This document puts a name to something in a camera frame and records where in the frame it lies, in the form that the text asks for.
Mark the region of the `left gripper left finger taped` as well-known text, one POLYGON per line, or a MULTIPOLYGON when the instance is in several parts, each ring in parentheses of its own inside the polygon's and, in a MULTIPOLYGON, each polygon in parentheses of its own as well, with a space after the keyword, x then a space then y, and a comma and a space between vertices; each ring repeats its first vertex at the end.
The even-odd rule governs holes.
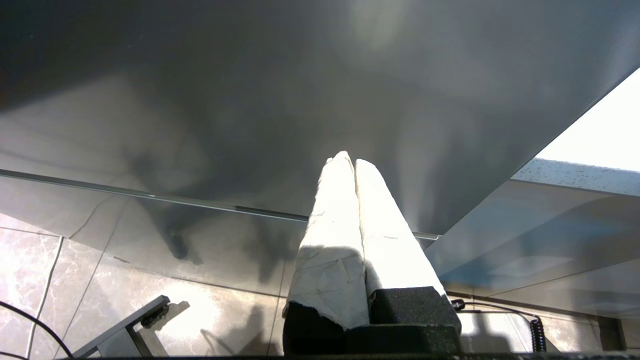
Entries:
POLYGON ((370 325, 355 168, 340 151, 324 163, 283 309, 285 354, 343 354, 370 325))

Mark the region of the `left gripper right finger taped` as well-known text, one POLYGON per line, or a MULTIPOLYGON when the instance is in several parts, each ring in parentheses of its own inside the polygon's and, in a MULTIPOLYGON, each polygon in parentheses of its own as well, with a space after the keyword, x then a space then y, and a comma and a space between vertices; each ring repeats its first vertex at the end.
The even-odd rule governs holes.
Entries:
POLYGON ((355 182, 370 322, 426 327, 458 338, 461 321, 382 174, 358 159, 355 182))

